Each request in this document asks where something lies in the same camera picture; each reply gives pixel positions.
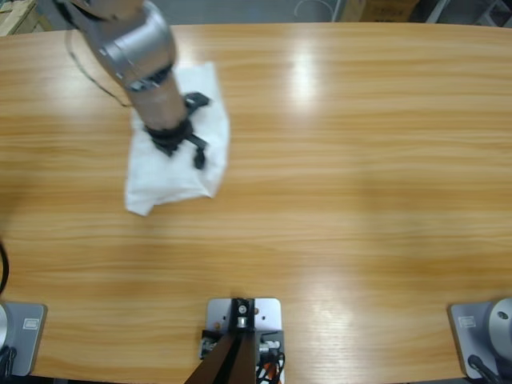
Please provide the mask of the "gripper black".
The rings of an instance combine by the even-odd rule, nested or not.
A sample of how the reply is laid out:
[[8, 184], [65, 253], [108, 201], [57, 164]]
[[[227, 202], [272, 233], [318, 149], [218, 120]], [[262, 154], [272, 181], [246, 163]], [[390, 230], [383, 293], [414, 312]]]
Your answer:
[[206, 142], [194, 133], [192, 123], [188, 118], [185, 118], [174, 128], [156, 130], [145, 126], [144, 130], [150, 136], [153, 144], [168, 156], [171, 156], [183, 141], [191, 142], [196, 146], [194, 167], [197, 170], [203, 170], [205, 168]]

